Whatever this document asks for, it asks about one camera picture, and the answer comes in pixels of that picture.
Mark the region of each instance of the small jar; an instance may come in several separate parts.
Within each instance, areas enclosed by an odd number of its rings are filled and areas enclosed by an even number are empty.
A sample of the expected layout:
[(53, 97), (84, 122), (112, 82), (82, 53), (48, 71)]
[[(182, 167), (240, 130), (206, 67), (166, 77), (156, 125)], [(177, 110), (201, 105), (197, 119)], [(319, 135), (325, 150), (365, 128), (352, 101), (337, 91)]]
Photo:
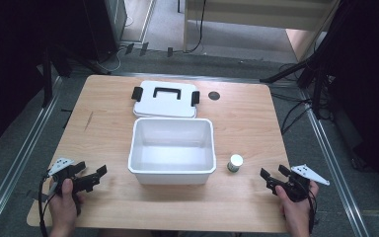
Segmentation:
[(229, 169), (230, 172), (235, 173), (239, 170), (242, 164), (243, 164), (242, 156), (238, 154), (234, 154), (232, 155), (232, 157), (230, 157), (229, 163), (227, 163), (227, 169)]

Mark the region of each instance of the desk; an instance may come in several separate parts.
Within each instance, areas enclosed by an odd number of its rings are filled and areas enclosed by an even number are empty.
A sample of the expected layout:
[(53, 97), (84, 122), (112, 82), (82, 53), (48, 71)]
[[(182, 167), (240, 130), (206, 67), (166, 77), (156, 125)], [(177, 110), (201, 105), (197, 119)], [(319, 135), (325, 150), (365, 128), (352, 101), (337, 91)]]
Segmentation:
[[(340, 0), (207, 0), (204, 21), (286, 29), (299, 61), (329, 25)], [(187, 0), (184, 50), (188, 21), (201, 20), (203, 1)]]
[[(87, 79), (51, 164), (59, 157), (85, 161), (85, 174), (107, 164), (101, 183), (86, 193), (78, 227), (237, 232), (285, 232), (278, 198), (265, 187), (262, 167), (281, 180), (288, 166), (269, 88), (266, 85), (178, 80), (200, 91), (197, 117), (214, 126), (217, 169), (201, 186), (142, 186), (127, 169), (136, 117), (131, 94), (143, 80), (162, 78), (91, 76)], [(220, 99), (212, 101), (208, 93)], [(226, 165), (232, 154), (244, 164)], [(38, 204), (27, 218), (38, 226)], [(49, 211), (45, 222), (51, 223)]]

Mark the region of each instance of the open storage box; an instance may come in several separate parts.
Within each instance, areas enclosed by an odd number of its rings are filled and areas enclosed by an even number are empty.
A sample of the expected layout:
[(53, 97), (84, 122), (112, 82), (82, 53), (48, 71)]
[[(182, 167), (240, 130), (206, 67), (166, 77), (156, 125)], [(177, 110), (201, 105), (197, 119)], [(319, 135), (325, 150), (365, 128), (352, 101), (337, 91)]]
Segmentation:
[(216, 169), (211, 121), (139, 118), (134, 123), (128, 169), (140, 184), (204, 184)]

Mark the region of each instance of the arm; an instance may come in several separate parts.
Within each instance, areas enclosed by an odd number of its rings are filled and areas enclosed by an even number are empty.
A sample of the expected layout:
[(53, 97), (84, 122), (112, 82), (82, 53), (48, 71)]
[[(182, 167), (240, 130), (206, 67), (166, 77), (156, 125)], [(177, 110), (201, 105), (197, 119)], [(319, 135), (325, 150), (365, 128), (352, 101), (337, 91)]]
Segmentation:
[[(310, 236), (309, 233), (309, 201), (304, 199), (293, 202), (281, 186), (275, 187), (276, 193), (281, 200), (280, 211), (286, 218), (286, 227), (293, 237)], [(314, 181), (310, 181), (310, 191), (314, 196), (318, 194), (319, 187)]]
[(72, 198), (72, 190), (72, 180), (64, 180), (62, 195), (54, 196), (49, 203), (51, 218), (53, 221), (50, 237), (68, 237), (73, 235), (77, 215), (76, 205)]

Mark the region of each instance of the box lid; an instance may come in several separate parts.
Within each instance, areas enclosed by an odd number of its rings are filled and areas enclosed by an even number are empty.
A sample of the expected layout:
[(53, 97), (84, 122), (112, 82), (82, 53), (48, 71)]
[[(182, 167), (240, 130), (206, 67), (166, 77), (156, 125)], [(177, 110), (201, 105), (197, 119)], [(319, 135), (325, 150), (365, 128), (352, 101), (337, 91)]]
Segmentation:
[(143, 81), (135, 87), (133, 112), (139, 117), (195, 118), (199, 92), (192, 84)]

